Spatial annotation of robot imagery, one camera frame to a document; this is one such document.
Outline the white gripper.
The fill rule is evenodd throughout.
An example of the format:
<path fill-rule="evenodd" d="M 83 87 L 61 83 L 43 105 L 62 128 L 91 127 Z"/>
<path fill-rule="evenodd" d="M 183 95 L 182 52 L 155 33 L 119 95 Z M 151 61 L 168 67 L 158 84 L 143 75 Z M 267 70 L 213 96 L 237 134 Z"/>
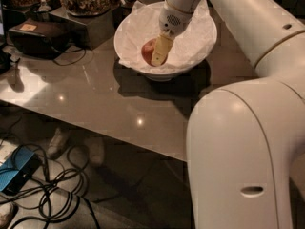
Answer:
<path fill-rule="evenodd" d="M 165 1 L 159 15 L 159 27 L 162 34 L 155 39 L 151 63 L 158 67 L 165 63 L 169 51 L 173 46 L 172 38 L 184 32 L 193 14 L 184 12 Z"/>

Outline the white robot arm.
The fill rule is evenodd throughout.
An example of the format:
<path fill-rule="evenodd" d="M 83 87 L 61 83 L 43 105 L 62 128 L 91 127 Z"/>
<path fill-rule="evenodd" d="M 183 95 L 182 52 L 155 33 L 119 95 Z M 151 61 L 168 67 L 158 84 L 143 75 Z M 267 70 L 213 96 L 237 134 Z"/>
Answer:
<path fill-rule="evenodd" d="M 198 0 L 165 0 L 188 20 Z M 186 137 L 196 229 L 293 229 L 289 176 L 304 152 L 304 26 L 274 0 L 210 0 L 257 78 L 215 89 Z"/>

